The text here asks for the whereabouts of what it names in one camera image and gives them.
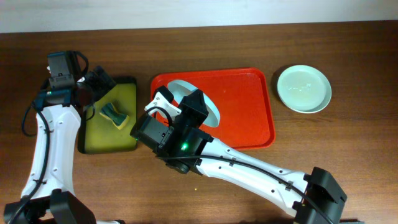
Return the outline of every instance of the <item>brown wooden surface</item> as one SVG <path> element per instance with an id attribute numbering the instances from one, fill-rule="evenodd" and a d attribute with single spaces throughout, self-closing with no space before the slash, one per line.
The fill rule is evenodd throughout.
<path id="1" fill-rule="evenodd" d="M 286 65 L 318 68 L 333 89 L 329 106 L 316 114 L 295 113 L 270 91 L 276 141 L 245 153 L 305 172 L 322 167 L 348 195 L 343 218 L 398 223 L 397 30 L 397 21 L 386 21 L 0 34 L 0 211 L 19 199 L 29 175 L 35 138 L 24 137 L 20 125 L 49 75 L 46 55 L 73 49 L 89 58 L 91 68 L 136 77 L 139 115 L 149 102 L 150 80 L 160 73 L 256 67 L 271 90 Z M 34 131 L 34 117 L 29 119 Z M 76 151 L 73 166 L 76 196 L 101 220 L 238 223 L 287 217 L 238 186 L 178 174 L 143 145 L 96 156 Z"/>

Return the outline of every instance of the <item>white plate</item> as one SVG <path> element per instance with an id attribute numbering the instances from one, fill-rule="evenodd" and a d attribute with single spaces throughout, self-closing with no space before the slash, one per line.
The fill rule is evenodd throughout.
<path id="1" fill-rule="evenodd" d="M 331 99 L 331 86 L 324 74 L 316 68 L 295 65 L 280 74 L 277 84 L 282 102 L 299 113 L 316 113 Z"/>
<path id="2" fill-rule="evenodd" d="M 170 92 L 172 92 L 174 100 L 178 104 L 181 103 L 184 96 L 188 96 L 198 89 L 196 86 L 183 80 L 173 80 L 169 82 L 169 84 L 167 84 L 167 88 L 170 90 Z M 216 128 L 220 124 L 220 112 L 218 111 L 216 105 L 210 100 L 208 96 L 206 96 L 205 93 L 203 93 L 203 96 L 205 99 L 207 111 L 209 111 L 209 115 L 207 116 L 203 124 L 212 128 Z"/>

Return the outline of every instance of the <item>sponge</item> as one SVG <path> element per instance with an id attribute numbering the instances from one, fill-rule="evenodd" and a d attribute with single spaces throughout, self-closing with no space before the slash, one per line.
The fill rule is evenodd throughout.
<path id="1" fill-rule="evenodd" d="M 130 118 L 126 114 L 119 113 L 112 103 L 105 104 L 105 106 L 101 108 L 99 114 L 112 121 L 115 127 L 117 127 L 119 130 L 125 127 Z"/>

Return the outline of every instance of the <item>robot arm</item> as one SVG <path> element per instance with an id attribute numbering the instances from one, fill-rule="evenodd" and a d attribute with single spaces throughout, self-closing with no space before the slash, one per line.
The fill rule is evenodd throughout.
<path id="1" fill-rule="evenodd" d="M 201 154 L 216 157 L 222 156 L 223 158 L 252 164 L 273 173 L 286 182 L 290 182 L 302 192 L 304 192 L 307 187 L 307 181 L 303 179 L 305 175 L 304 172 L 282 169 L 266 162 L 262 162 L 231 149 L 216 138 L 214 138 L 212 142 L 208 142 L 206 144 Z M 197 169 L 201 174 L 208 177 L 223 179 L 243 187 L 246 190 L 250 190 L 274 203 L 293 217 L 297 213 L 297 211 L 293 209 L 294 202 L 301 202 L 302 200 L 302 197 L 299 194 L 288 189 L 282 183 L 278 183 L 278 180 L 275 180 L 262 172 L 239 164 L 216 161 L 214 159 L 202 159 L 200 166 L 197 166 Z"/>
<path id="2" fill-rule="evenodd" d="M 330 173 L 315 167 L 308 175 L 235 151 L 199 129 L 208 115 L 201 90 L 185 96 L 178 113 L 171 106 L 170 95 L 165 87 L 159 88 L 146 107 L 150 111 L 151 106 L 161 105 L 168 114 L 178 114 L 172 116 L 169 127 L 144 114 L 131 131 L 168 167 L 182 174 L 193 171 L 239 185 L 276 204 L 295 217 L 295 223 L 339 222 L 347 196 Z"/>
<path id="3" fill-rule="evenodd" d="M 87 60 L 86 68 L 81 71 L 77 55 L 86 60 L 81 53 L 73 51 L 48 55 L 51 77 L 32 103 L 37 111 L 38 127 L 32 168 L 21 200 L 7 204 L 4 209 L 4 221 L 8 224 L 42 223 L 40 218 L 47 210 L 57 223 L 96 221 L 73 191 L 73 152 L 81 121 L 76 108 L 94 103 L 115 83 L 101 67 L 86 73 Z M 75 80 L 83 75 L 82 82 L 76 84 Z"/>

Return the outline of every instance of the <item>white wall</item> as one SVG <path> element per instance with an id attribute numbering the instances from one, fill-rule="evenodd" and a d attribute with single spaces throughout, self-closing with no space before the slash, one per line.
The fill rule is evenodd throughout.
<path id="1" fill-rule="evenodd" d="M 0 0 L 0 32 L 398 19 L 398 0 Z"/>

